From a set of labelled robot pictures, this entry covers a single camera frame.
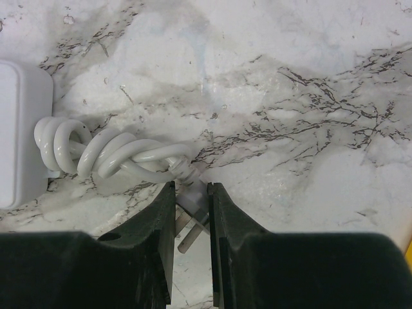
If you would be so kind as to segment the white power strip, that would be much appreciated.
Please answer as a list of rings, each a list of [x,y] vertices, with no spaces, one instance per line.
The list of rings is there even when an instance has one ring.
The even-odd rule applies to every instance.
[[[42,195],[48,170],[34,130],[52,114],[53,81],[40,68],[1,60],[1,209]]]

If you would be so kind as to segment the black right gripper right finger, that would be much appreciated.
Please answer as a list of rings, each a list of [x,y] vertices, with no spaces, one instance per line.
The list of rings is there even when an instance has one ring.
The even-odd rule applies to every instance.
[[[275,233],[210,183],[217,308],[410,308],[411,271],[387,236]]]

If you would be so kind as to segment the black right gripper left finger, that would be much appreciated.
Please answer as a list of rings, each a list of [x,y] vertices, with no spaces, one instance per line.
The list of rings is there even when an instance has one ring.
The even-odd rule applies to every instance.
[[[175,184],[92,238],[85,232],[1,234],[2,308],[165,308],[171,303]]]

